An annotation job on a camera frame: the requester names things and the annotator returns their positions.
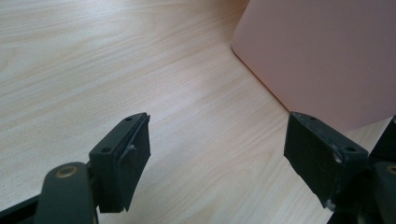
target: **wood grain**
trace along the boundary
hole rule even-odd
[[[235,57],[248,0],[0,2],[0,210],[151,115],[128,213],[101,223],[326,223],[283,158],[288,112]],[[373,146],[387,121],[349,133]]]

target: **wooden table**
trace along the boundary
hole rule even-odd
[[[0,2],[0,210],[151,115],[128,213],[101,223],[326,223],[283,157],[288,111],[238,60],[247,0]],[[347,134],[373,148],[387,120]]]

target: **pink object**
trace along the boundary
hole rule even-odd
[[[233,50],[288,110],[339,131],[396,114],[394,0],[251,0]]]

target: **light wood surface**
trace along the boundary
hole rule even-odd
[[[326,223],[283,157],[288,111],[231,50],[247,0],[0,2],[0,210],[151,115],[131,210],[101,223]],[[347,135],[371,149],[387,120]]]

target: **pink box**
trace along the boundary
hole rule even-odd
[[[288,110],[339,131],[396,114],[394,0],[251,0],[233,50]]]

